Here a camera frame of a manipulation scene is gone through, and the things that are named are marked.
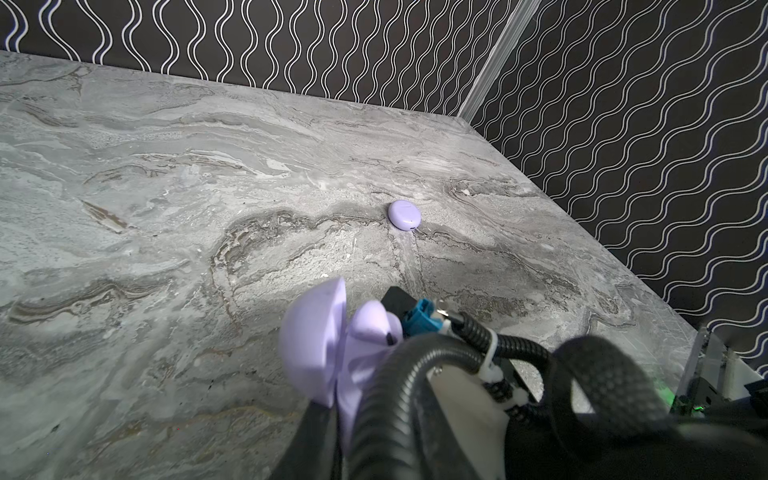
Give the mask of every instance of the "wavy white line pattern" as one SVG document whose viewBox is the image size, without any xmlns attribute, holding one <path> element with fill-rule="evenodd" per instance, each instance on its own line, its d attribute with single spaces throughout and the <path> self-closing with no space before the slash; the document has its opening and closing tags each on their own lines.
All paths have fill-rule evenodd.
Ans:
<svg viewBox="0 0 768 480">
<path fill-rule="evenodd" d="M 392 26 L 395 24 L 395 22 L 397 22 L 398 18 L 400 18 L 400 12 L 402 12 L 402 0 L 397 0 L 397 12 L 395 12 L 392 18 L 386 22 L 386 26 L 384 27 L 384 33 L 382 35 L 384 40 L 384 52 L 382 53 L 381 58 L 373 65 L 373 89 L 371 90 L 371 93 L 366 97 L 366 99 L 362 101 L 363 103 L 368 103 L 377 92 L 379 94 L 382 93 L 379 90 L 379 67 L 382 63 L 384 63 L 386 58 L 389 57 L 389 33 L 392 31 Z"/>
<path fill-rule="evenodd" d="M 208 80 L 208 72 L 200 61 L 197 60 L 197 46 L 205 38 L 205 17 L 200 13 L 200 10 L 197 9 L 194 0 L 184 0 L 184 4 L 189 8 L 190 13 L 194 16 L 195 23 L 197 24 L 197 31 L 195 32 L 194 37 L 187 43 L 187 58 L 189 58 L 190 63 L 197 71 L 199 79 Z"/>
<path fill-rule="evenodd" d="M 290 69 L 294 64 L 296 64 L 296 61 L 299 59 L 299 57 L 301 57 L 301 41 L 299 40 L 299 35 L 296 33 L 296 21 L 299 19 L 301 14 L 304 13 L 306 7 L 309 4 L 309 0 L 301 0 L 298 8 L 296 8 L 296 11 L 291 14 L 290 19 L 288 20 L 290 36 L 293 38 L 293 57 L 291 57 L 288 63 L 286 63 L 283 75 L 285 75 L 286 83 L 290 86 L 290 92 L 292 94 L 296 93 L 296 85 L 293 83 L 293 80 L 290 77 Z"/>
<path fill-rule="evenodd" d="M 8 13 L 13 18 L 13 28 L 5 36 L 5 50 L 8 51 L 20 51 L 18 49 L 18 43 L 27 35 L 29 30 L 29 21 L 27 21 L 24 11 L 16 5 L 13 0 L 0 0 L 3 5 L 8 9 Z"/>
<path fill-rule="evenodd" d="M 496 3 L 493 4 L 491 9 L 495 8 L 495 6 L 496 6 Z M 496 23 L 493 24 L 493 27 L 490 28 L 490 30 L 488 30 L 488 27 L 491 27 L 492 18 L 490 18 L 490 16 L 488 17 L 488 24 L 479 33 L 479 35 L 477 35 L 475 37 L 475 40 L 472 41 L 472 48 L 470 49 L 469 62 L 466 62 L 465 66 L 462 67 L 462 69 L 458 71 L 458 74 L 454 75 L 455 78 L 457 78 L 457 79 L 460 78 L 464 74 L 464 72 L 468 70 L 467 67 L 469 65 L 472 66 L 472 73 L 469 75 L 469 77 L 470 78 L 477 78 L 478 67 L 482 64 L 481 61 L 484 62 L 485 59 L 488 57 L 488 53 L 491 51 L 491 48 L 493 47 L 494 44 L 491 43 L 491 42 L 486 43 L 485 50 L 483 50 L 479 55 L 477 55 L 477 57 L 475 57 L 475 49 L 477 48 L 477 45 L 478 45 L 478 43 L 480 43 L 481 40 L 488 39 L 488 38 L 496 38 L 496 35 L 497 35 L 496 34 L 496 30 L 507 22 L 507 19 L 509 18 L 509 15 L 510 15 L 510 13 L 512 11 L 512 6 L 513 6 L 513 3 L 508 0 L 507 1 L 507 8 L 505 9 L 504 14 L 499 18 L 499 20 L 497 20 Z M 455 103 L 454 108 L 449 111 L 448 110 L 448 103 L 450 101 L 453 101 L 453 99 L 454 99 L 454 97 L 456 95 L 458 95 L 459 99 L 460 98 L 464 98 L 465 97 L 465 93 L 467 92 L 467 89 L 472 86 L 472 83 L 465 82 L 462 85 L 461 88 L 459 88 L 457 91 L 453 91 L 449 96 L 446 97 L 445 103 L 442 105 L 442 113 L 443 114 L 447 114 L 447 115 L 451 115 L 451 116 L 456 115 L 456 112 L 461 107 L 461 104 L 459 102 L 454 102 Z"/>
<path fill-rule="evenodd" d="M 61 50 L 64 50 L 64 53 L 67 54 L 67 58 L 80 61 L 80 55 L 78 55 L 77 51 L 59 36 L 53 26 L 53 14 L 60 6 L 61 0 L 56 0 L 56 3 L 53 3 L 53 0 L 47 0 L 46 3 L 40 7 L 40 10 L 38 10 L 38 22 L 40 23 L 40 28 L 42 28 L 43 32 L 56 45 L 61 47 Z"/>
<path fill-rule="evenodd" d="M 363 79 L 363 77 L 368 75 L 369 66 L 371 64 L 371 59 L 368 56 L 368 49 L 370 48 L 373 38 L 378 35 L 382 24 L 382 18 L 379 13 L 379 2 L 380 0 L 373 0 L 373 13 L 374 17 L 376 18 L 376 23 L 374 24 L 373 29 L 368 34 L 366 39 L 362 41 L 362 47 L 360 48 L 360 51 L 362 53 L 363 66 L 360 74 L 355 77 L 355 81 L 352 84 L 352 92 L 355 95 L 355 101 L 357 102 L 362 101 L 360 99 L 360 93 L 357 91 L 357 88 L 360 85 L 360 81 Z"/>
<path fill-rule="evenodd" d="M 323 39 L 323 36 L 326 34 L 326 25 L 323 22 L 323 16 L 320 14 L 320 7 L 323 5 L 323 0 L 317 0 L 315 2 L 315 19 L 317 20 L 317 36 L 315 37 L 315 40 L 310 44 L 310 46 L 306 50 L 306 63 L 310 64 L 310 68 L 312 69 L 312 77 L 310 77 L 310 81 L 307 82 L 306 85 L 304 85 L 304 88 L 301 90 L 302 95 L 306 95 L 306 92 L 315 84 L 315 80 L 317 80 L 317 67 L 315 67 L 315 62 L 313 61 L 315 49 L 317 48 L 317 45 L 319 45 L 320 41 Z"/>
<path fill-rule="evenodd" d="M 224 13 L 221 14 L 221 16 L 216 20 L 216 23 L 214 24 L 214 35 L 216 35 L 216 41 L 219 42 L 219 46 L 223 50 L 224 56 L 227 57 L 226 63 L 224 63 L 224 66 L 216 75 L 216 81 L 223 82 L 227 75 L 232 71 L 232 68 L 235 66 L 235 56 L 232 53 L 230 46 L 227 44 L 227 40 L 224 39 L 224 26 L 227 24 L 230 18 L 232 18 L 232 14 L 234 12 L 235 0 L 232 0 L 231 5 L 230 0 L 224 0 Z"/>
<path fill-rule="evenodd" d="M 518 0 L 0 2 L 9 51 L 453 115 Z"/>
<path fill-rule="evenodd" d="M 176 38 L 170 33 L 170 30 L 165 26 L 165 21 L 163 20 L 163 10 L 165 9 L 165 5 L 168 5 L 168 2 L 170 2 L 170 0 L 155 0 L 154 5 L 152 5 L 152 20 L 154 21 L 154 25 L 157 27 L 157 30 L 160 30 L 165 39 L 168 40 L 168 48 L 170 49 L 168 58 L 166 58 L 160 66 L 160 73 L 166 74 L 170 74 L 170 68 L 174 66 L 176 60 L 179 59 L 180 53 L 179 44 L 176 42 Z"/>
<path fill-rule="evenodd" d="M 240 70 L 248 79 L 248 86 L 255 87 L 256 79 L 254 79 L 253 75 L 250 73 L 250 68 L 248 68 L 248 59 L 251 55 L 253 55 L 259 46 L 259 32 L 256 30 L 256 27 L 253 26 L 253 21 L 250 19 L 251 2 L 253 2 L 253 0 L 243 0 L 243 2 L 240 4 L 240 17 L 243 19 L 243 23 L 248 27 L 248 35 L 250 36 L 248 46 L 240 55 Z"/>
<path fill-rule="evenodd" d="M 104 56 L 107 54 L 108 51 L 112 49 L 112 32 L 109 30 L 109 27 L 106 23 L 104 23 L 104 20 L 102 20 L 98 15 L 96 15 L 96 12 L 93 11 L 91 6 L 88 4 L 88 0 L 76 0 L 78 3 L 78 7 L 85 13 L 85 15 L 96 24 L 96 28 L 98 28 L 99 35 L 101 35 L 101 43 L 96 47 L 93 54 L 91 55 L 91 62 L 98 63 L 100 65 L 104 64 Z"/>
<path fill-rule="evenodd" d="M 275 55 L 275 51 L 272 48 L 272 42 L 275 39 L 277 32 L 283 28 L 284 15 L 283 9 L 280 7 L 280 3 L 277 0 L 272 0 L 272 5 L 275 7 L 275 26 L 272 27 L 272 29 L 269 31 L 269 33 L 266 34 L 266 37 L 264 38 L 266 54 L 269 55 L 270 61 L 272 62 L 272 73 L 270 73 L 270 76 L 266 78 L 262 84 L 262 88 L 269 88 L 275 78 L 277 78 L 277 75 L 280 73 L 280 63 L 278 62 L 277 55 Z"/>
<path fill-rule="evenodd" d="M 142 71 L 152 71 L 152 67 L 149 65 L 147 59 L 144 58 L 134 46 L 134 31 L 141 25 L 142 19 L 141 4 L 138 0 L 128 0 L 128 3 L 131 5 L 131 18 L 127 21 L 120 33 L 123 40 L 123 46 L 128 53 L 131 54 L 131 57 L 138 62 Z"/>
<path fill-rule="evenodd" d="M 768 376 L 768 5 L 555 3 L 472 126 Z"/>
</svg>

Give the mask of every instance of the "marble surface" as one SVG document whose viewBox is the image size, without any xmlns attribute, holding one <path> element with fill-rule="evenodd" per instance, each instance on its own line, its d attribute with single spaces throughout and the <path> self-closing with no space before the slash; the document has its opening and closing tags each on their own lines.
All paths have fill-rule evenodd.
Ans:
<svg viewBox="0 0 768 480">
<path fill-rule="evenodd" d="M 680 378 L 693 329 L 462 120 L 0 63 L 0 477 L 266 477 L 305 404 L 280 318 L 332 276 Z"/>
</svg>

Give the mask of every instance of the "purple earbud case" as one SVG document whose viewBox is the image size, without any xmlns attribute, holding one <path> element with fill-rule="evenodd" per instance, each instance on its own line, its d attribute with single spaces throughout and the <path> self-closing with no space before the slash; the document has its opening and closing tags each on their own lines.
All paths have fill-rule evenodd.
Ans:
<svg viewBox="0 0 768 480">
<path fill-rule="evenodd" d="M 422 222 L 422 213 L 407 200 L 395 200 L 389 205 L 389 221 L 400 230 L 413 230 Z"/>
</svg>

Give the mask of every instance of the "black wallpaper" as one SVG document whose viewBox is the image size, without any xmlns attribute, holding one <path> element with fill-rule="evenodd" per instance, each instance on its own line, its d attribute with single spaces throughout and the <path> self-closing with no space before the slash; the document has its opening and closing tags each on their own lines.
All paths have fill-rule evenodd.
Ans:
<svg viewBox="0 0 768 480">
<path fill-rule="evenodd" d="M 473 126 L 768 374 L 768 3 L 544 0 Z"/>
<path fill-rule="evenodd" d="M 0 0 L 10 51 L 454 114 L 517 0 Z"/>
</svg>

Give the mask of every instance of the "blue connector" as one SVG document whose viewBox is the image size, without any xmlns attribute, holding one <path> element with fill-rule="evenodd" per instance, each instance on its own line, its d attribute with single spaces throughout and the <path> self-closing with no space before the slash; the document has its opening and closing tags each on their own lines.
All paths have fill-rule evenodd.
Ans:
<svg viewBox="0 0 768 480">
<path fill-rule="evenodd" d="M 406 336 L 419 335 L 420 333 L 437 332 L 442 328 L 442 321 L 433 319 L 435 304 L 431 300 L 422 298 L 406 314 L 402 320 L 402 331 Z"/>
</svg>

